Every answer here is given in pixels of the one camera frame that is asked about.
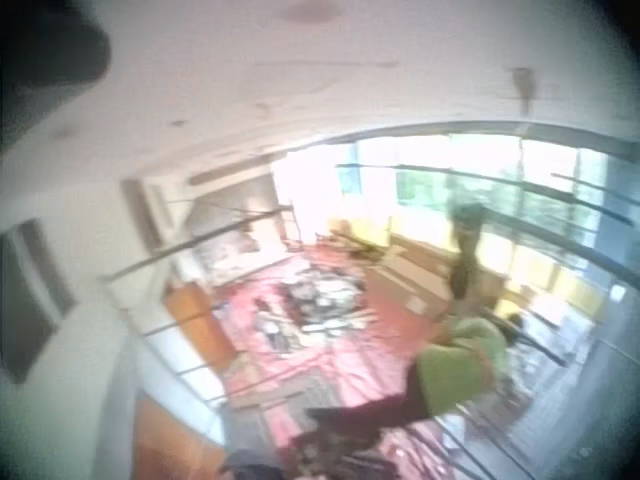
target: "green shirt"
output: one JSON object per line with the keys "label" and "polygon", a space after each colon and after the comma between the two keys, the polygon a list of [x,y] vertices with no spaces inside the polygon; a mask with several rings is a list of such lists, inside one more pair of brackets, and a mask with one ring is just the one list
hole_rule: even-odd
{"label": "green shirt", "polygon": [[418,376],[431,415],[442,415],[491,390],[506,373],[506,351],[497,327],[480,317],[460,319],[451,327],[449,344],[422,350]]}

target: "dark pants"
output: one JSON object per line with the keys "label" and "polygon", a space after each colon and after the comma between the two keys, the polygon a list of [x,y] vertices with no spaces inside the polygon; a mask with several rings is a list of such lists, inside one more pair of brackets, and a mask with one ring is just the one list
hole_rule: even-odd
{"label": "dark pants", "polygon": [[407,370],[405,391],[353,408],[309,409],[309,415],[326,428],[357,437],[374,435],[381,428],[394,428],[431,418],[413,362]]}

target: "cable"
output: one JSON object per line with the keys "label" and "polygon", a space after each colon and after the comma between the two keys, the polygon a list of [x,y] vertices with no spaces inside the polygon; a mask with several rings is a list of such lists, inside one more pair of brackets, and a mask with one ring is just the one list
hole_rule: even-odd
{"label": "cable", "polygon": [[[166,203],[195,203],[195,200],[168,200]],[[268,211],[259,211],[259,210],[249,210],[248,208],[237,208],[237,207],[227,207],[225,205],[220,205],[214,202],[198,202],[200,205],[210,205],[212,207],[221,208],[222,210],[230,210],[232,212],[241,212],[241,213],[256,213],[261,215],[263,213],[268,213]]]}

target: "ceiling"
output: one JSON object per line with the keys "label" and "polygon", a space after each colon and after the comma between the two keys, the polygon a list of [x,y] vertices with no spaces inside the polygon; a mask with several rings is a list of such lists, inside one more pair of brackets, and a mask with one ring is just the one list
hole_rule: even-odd
{"label": "ceiling", "polygon": [[194,174],[339,134],[531,120],[640,140],[640,74],[573,0],[97,0],[111,65],[5,155],[3,195]]}

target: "wooden cabinet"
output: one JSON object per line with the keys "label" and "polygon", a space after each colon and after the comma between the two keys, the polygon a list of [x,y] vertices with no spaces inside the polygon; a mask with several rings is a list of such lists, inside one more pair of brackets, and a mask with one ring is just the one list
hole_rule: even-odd
{"label": "wooden cabinet", "polygon": [[148,396],[136,412],[134,480],[217,478],[226,452]]}
{"label": "wooden cabinet", "polygon": [[164,301],[203,360],[220,372],[233,362],[238,352],[211,313],[211,303],[210,297],[195,283],[174,290]]}

